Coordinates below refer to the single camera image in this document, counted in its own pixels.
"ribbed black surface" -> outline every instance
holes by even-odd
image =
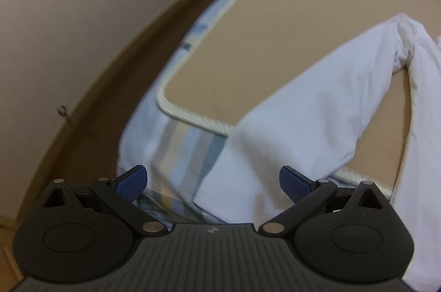
[[[98,280],[52,285],[27,279],[14,291],[398,292],[410,289],[398,280],[369,286],[327,280],[299,263],[284,240],[260,236],[251,225],[178,224],[167,236],[144,239],[124,266]]]

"blue striped cloth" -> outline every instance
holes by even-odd
[[[138,104],[120,140],[117,174],[144,165],[148,183],[137,204],[168,225],[172,221],[222,223],[193,199],[227,138],[166,116],[156,105],[156,90],[164,74],[189,54],[194,42],[230,1],[216,0],[198,18]]]

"metal screw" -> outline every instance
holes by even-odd
[[[142,229],[145,232],[157,233],[164,229],[164,225],[159,221],[149,221],[143,224]]]
[[[278,222],[267,222],[263,225],[263,231],[267,233],[281,233],[283,230],[285,230],[285,226]]]

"round black disc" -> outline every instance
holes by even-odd
[[[412,238],[382,210],[326,213],[304,222],[294,249],[314,270],[351,283],[376,283],[400,276],[409,264]]]
[[[133,244],[119,219],[59,206],[28,217],[13,241],[15,259],[30,275],[72,283],[98,278],[118,267]]]

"blue gripper pad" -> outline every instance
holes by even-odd
[[[147,186],[147,170],[137,165],[112,181],[116,193],[133,202]]]
[[[290,166],[284,166],[279,173],[281,189],[294,202],[297,203],[316,189],[315,181],[308,179]]]

